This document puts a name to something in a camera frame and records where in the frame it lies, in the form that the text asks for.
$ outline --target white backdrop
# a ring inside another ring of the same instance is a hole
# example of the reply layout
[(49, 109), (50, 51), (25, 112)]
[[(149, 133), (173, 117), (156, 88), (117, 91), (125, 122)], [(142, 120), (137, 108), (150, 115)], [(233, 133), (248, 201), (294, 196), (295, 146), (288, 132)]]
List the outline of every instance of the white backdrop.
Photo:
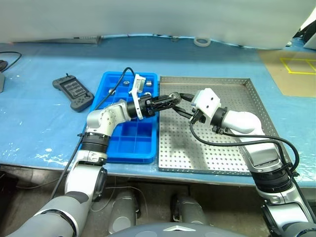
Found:
[(0, 42), (155, 33), (281, 48), (316, 0), (0, 0)]

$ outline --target brown cardboard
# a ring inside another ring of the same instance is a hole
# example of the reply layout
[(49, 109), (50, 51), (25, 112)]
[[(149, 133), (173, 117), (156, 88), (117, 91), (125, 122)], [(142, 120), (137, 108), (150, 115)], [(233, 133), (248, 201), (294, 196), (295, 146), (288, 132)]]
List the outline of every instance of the brown cardboard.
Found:
[(258, 50), (283, 95), (316, 97), (316, 53)]

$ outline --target blue plastic tray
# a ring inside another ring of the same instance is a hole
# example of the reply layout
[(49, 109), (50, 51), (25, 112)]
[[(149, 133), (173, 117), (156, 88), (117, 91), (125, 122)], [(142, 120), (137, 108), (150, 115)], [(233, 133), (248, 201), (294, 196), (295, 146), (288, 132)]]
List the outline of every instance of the blue plastic tray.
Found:
[[(122, 72), (106, 72), (103, 74), (99, 88), (91, 106), (91, 111), (99, 102), (107, 96), (109, 90), (113, 88)], [(150, 92), (152, 96), (158, 96), (158, 77), (153, 73), (138, 73), (147, 80), (152, 81), (152, 86), (144, 86), (143, 93)], [(129, 86), (123, 85), (124, 81), (129, 81)], [(127, 102), (133, 101), (128, 93), (133, 86), (134, 76), (126, 73), (115, 94), (111, 95), (101, 108), (123, 99)], [(157, 150), (157, 124), (158, 115), (143, 120), (132, 119), (130, 122), (119, 124), (113, 131), (107, 150), (108, 162), (123, 163), (151, 163), (154, 161)]]

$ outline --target roll of tape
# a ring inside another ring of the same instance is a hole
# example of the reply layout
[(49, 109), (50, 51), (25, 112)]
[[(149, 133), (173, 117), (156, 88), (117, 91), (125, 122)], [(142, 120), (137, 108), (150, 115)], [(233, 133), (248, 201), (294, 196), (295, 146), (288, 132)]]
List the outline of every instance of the roll of tape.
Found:
[(194, 44), (196, 46), (199, 46), (199, 47), (208, 47), (210, 44), (211, 44), (211, 39), (209, 38), (203, 38), (203, 37), (195, 37), (194, 38)]

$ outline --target metal tray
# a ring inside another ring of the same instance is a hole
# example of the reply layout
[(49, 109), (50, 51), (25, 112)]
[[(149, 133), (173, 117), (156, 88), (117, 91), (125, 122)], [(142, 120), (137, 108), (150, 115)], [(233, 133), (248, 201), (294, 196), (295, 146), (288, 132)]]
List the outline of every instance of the metal tray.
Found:
[[(195, 94), (210, 87), (221, 99), (222, 107), (229, 110), (248, 111), (259, 117), (265, 134), (278, 136), (250, 79), (160, 77), (160, 95), (177, 91)], [(189, 102), (180, 107), (191, 112)], [(196, 124), (199, 137), (213, 142), (235, 142), (232, 137), (218, 135), (211, 127)], [(239, 147), (213, 147), (198, 142), (190, 132), (188, 119), (173, 110), (160, 112), (158, 166), (162, 171), (250, 175), (243, 160), (245, 153)]]

